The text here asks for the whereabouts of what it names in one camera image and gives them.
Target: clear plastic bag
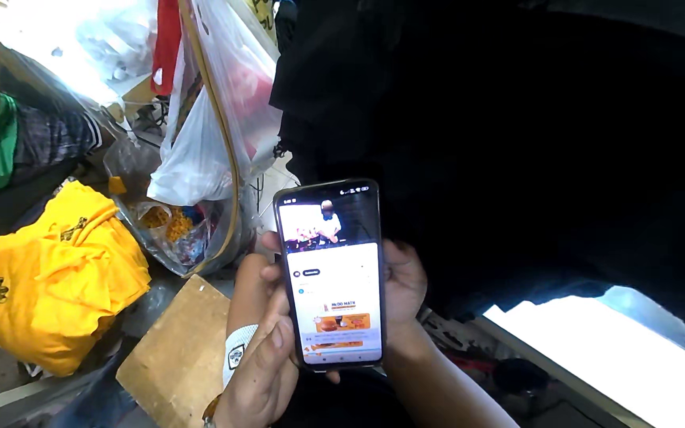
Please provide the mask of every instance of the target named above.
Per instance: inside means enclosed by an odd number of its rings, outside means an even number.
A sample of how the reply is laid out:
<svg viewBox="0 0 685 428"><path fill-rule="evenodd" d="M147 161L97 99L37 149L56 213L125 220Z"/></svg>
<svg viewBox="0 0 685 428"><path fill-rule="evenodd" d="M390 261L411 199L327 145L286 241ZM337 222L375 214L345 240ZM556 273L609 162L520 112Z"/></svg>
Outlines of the clear plastic bag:
<svg viewBox="0 0 685 428"><path fill-rule="evenodd" d="M126 188L124 194L111 195L119 208L118 216L138 243L171 272L181 277L195 271L211 273L232 262L253 241L257 213L255 194L249 186L241 190L233 236L224 251L214 258L226 240L232 199L198 203L204 219L175 243L170 243L164 226L149 229L139 221L153 206L160 206L146 196L150 172L160 164L157 148L144 142L135 145L128 139L120 139L110 146L103 162L108 175L120 177Z"/></svg>
<svg viewBox="0 0 685 428"><path fill-rule="evenodd" d="M269 105L276 64L226 0L193 1L199 40L217 88L220 112L201 91L176 134L169 127L161 145L161 166L152 174L147 195L171 205L232 196L232 172L224 134L216 117L226 122L243 180L250 181L273 162L281 112ZM168 122L178 121L187 87L188 64L180 47Z"/></svg>
<svg viewBox="0 0 685 428"><path fill-rule="evenodd" d="M152 71L157 1L103 0L96 16L81 21L75 39L103 80L123 81Z"/></svg>
<svg viewBox="0 0 685 428"><path fill-rule="evenodd" d="M157 228L146 228L142 225L141 219L154 207L163 209L168 215L168 219ZM174 216L168 206L157 202L141 202L132 206L132 210L136 213L136 220L141 226L140 232L142 234L149 234L155 245L172 260L177 260L185 266L193 266L205 258L205 248L208 247L211 234L214 231L213 226L218 224L222 210L215 203L199 203L196 206L184 208L197 210L202 219L176 241L171 241L168 239L167 229Z"/></svg>

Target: video thumbnail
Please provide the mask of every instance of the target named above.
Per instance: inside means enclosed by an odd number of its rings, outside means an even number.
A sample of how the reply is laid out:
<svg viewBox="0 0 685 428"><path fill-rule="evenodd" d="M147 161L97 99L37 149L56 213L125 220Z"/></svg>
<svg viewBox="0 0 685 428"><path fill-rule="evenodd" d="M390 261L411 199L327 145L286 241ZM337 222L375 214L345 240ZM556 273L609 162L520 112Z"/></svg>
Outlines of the video thumbnail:
<svg viewBox="0 0 685 428"><path fill-rule="evenodd" d="M287 252L376 242L376 203L359 193L280 206Z"/></svg>

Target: wooden board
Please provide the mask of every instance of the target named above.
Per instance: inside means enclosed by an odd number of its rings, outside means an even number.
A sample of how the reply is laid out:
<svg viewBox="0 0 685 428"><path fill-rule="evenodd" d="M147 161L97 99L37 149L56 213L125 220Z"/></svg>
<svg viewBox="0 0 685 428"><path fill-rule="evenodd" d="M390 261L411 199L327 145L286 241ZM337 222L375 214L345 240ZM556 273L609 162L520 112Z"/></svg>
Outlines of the wooden board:
<svg viewBox="0 0 685 428"><path fill-rule="evenodd" d="M229 302L193 276L120 365L118 382L161 428L202 428L222 392Z"/></svg>

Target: yellow shirt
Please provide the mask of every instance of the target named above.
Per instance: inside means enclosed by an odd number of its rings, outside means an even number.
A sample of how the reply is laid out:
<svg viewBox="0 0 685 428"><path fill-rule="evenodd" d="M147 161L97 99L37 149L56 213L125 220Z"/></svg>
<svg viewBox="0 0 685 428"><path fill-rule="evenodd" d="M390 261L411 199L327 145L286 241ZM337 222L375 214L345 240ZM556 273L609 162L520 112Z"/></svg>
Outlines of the yellow shirt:
<svg viewBox="0 0 685 428"><path fill-rule="evenodd" d="M33 225L0 237L0 347L70 375L147 292L147 261L112 200L66 184Z"/></svg>

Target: phone screen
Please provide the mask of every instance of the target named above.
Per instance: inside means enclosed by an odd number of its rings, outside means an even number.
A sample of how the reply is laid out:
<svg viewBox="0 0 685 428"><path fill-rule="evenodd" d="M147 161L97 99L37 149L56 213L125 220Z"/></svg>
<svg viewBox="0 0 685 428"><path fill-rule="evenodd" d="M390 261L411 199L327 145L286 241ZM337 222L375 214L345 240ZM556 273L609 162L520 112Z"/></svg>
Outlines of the phone screen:
<svg viewBox="0 0 685 428"><path fill-rule="evenodd" d="M298 347L309 365L382 358L377 185L346 180L277 195Z"/></svg>

